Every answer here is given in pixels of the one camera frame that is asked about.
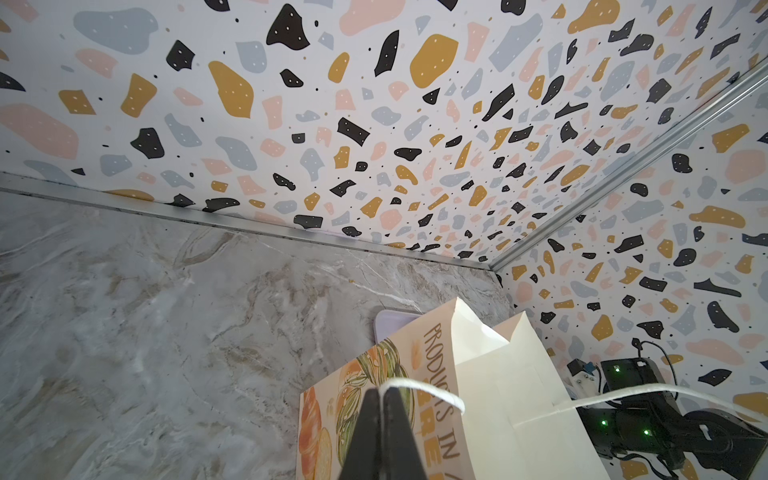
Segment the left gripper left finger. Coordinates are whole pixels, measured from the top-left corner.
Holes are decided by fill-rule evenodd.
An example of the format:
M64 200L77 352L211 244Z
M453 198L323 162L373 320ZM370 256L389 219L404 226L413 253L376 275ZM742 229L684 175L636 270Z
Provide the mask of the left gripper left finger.
M377 389L363 396L339 480L377 480L381 467L381 399Z

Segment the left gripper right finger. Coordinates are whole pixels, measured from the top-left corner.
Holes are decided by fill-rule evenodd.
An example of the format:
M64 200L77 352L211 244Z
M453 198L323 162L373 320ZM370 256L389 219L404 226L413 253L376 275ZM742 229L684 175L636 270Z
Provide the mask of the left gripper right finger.
M383 393L381 427L381 478L426 480L402 395L396 387L388 387Z

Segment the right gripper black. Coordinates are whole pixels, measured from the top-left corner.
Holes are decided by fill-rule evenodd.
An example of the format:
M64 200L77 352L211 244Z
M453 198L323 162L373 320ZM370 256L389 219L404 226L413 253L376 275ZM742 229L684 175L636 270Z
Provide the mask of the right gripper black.
M600 394L664 381L657 365L643 357L603 361L598 379ZM627 396L579 407L577 413L602 458L654 455L669 474L677 473L684 465L682 448L674 444L665 428L667 420L681 417L676 396L670 392Z

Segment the printed paper bread bag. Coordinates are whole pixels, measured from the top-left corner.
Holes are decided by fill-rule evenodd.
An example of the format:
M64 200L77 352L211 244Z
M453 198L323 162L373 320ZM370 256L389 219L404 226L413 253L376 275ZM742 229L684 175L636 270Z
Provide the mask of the printed paper bread bag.
M454 299L303 392L297 477L338 479L363 396L377 389L382 406L388 387L402 395L427 479L604 479L607 461L629 479L653 474L599 457L577 409L639 393L691 395L663 381L575 399L525 314L489 327ZM767 432L753 407L708 395L707 408Z

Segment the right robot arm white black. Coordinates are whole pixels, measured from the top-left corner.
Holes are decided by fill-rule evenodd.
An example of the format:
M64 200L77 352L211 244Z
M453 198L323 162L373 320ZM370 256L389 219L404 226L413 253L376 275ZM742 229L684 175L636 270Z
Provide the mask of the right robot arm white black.
M577 413L599 457L638 462L659 479L677 479L687 454L732 479L767 474L767 432L726 411L682 412L676 392L639 393L584 406Z

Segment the lilac plastic tray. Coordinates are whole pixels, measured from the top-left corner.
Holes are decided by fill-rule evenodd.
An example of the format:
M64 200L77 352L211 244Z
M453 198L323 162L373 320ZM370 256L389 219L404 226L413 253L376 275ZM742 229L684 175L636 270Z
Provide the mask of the lilac plastic tray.
M405 312L399 310L382 309L373 321L374 343L378 344L391 335L409 325L422 314L418 312Z

